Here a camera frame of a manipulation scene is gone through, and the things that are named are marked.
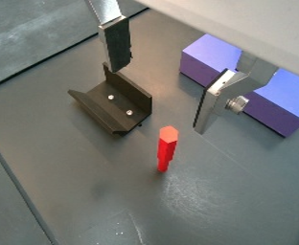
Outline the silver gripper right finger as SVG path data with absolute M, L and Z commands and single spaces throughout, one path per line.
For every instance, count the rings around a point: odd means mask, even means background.
M 268 61 L 247 52 L 241 53 L 236 72 L 223 69 L 203 91 L 193 121 L 196 133 L 205 132 L 225 110 L 235 114 L 243 111 L 248 103 L 244 95 L 268 83 L 277 69 Z

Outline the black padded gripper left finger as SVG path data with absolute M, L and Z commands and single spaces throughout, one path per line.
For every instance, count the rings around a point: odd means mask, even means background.
M 109 71 L 118 72 L 132 59 L 129 18 L 122 15 L 116 0 L 84 0 L 98 22 Z

